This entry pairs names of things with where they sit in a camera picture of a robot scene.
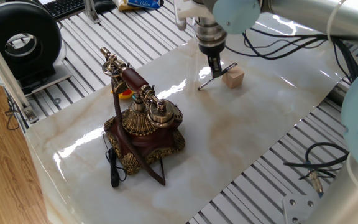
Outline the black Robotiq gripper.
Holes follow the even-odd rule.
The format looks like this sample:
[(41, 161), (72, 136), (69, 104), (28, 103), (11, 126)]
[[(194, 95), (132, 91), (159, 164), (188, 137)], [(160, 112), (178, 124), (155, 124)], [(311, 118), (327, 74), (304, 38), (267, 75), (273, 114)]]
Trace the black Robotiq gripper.
[(208, 65), (211, 69), (212, 78), (217, 78), (221, 74), (220, 53), (224, 50), (225, 46), (225, 41), (214, 46), (202, 44), (201, 42), (198, 43), (199, 50), (208, 56)]

